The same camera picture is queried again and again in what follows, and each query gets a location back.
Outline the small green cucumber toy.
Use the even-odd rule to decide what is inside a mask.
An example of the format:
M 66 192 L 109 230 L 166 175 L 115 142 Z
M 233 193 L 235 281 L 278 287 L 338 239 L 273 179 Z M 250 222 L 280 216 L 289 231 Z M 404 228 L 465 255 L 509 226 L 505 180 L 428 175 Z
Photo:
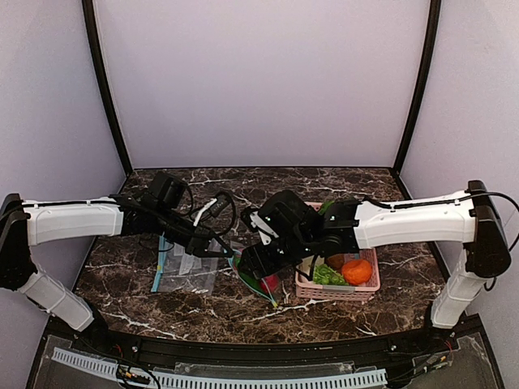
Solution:
M 260 286 L 258 280 L 256 280 L 253 276 L 249 276 L 243 271 L 238 271 L 239 278 L 247 285 L 248 288 L 254 289 L 256 291 L 262 292 L 263 289 Z

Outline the pink red fruit toy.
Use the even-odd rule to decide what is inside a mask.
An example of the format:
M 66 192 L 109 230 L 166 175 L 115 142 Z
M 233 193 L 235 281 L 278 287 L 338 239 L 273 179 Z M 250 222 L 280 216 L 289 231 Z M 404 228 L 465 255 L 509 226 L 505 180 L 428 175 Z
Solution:
M 277 274 L 265 276 L 259 281 L 259 286 L 265 294 L 275 294 L 279 289 L 280 279 Z

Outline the clear zip bag blue zipper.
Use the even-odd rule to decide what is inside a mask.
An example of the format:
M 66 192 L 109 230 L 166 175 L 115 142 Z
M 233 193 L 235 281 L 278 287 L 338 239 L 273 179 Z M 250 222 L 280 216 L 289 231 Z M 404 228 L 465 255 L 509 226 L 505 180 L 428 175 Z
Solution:
M 246 287 L 259 297 L 269 301 L 277 309 L 281 300 L 281 280 L 278 275 L 264 277 L 260 280 L 249 276 L 239 268 L 242 259 L 242 249 L 234 249 L 234 256 L 228 259 L 229 265 L 235 275 L 246 285 Z

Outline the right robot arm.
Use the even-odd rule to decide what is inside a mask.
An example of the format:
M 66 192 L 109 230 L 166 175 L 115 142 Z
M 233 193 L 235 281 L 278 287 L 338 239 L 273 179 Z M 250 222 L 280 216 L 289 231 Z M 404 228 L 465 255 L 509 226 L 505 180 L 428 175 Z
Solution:
M 450 330 L 484 284 L 511 265 L 508 243 L 493 203 L 495 192 L 479 180 L 466 190 L 430 199 L 379 202 L 365 198 L 334 201 L 314 208 L 293 191 L 273 195 L 242 221 L 261 241 L 242 252 L 241 273 L 261 280 L 309 257 L 353 254 L 401 243 L 460 242 L 457 267 L 432 302 L 428 324 Z

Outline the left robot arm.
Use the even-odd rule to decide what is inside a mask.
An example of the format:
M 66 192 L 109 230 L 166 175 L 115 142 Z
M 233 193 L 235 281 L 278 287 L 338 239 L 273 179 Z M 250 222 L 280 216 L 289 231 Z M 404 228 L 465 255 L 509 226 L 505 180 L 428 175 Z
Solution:
M 9 194 L 1 206 L 1 287 L 25 295 L 71 329 L 83 332 L 96 321 L 93 308 L 32 261 L 31 247 L 77 237 L 156 234 L 186 254 L 230 258 L 221 234 L 177 212 L 188 184 L 159 172 L 139 196 L 115 194 L 63 202 L 24 201 Z

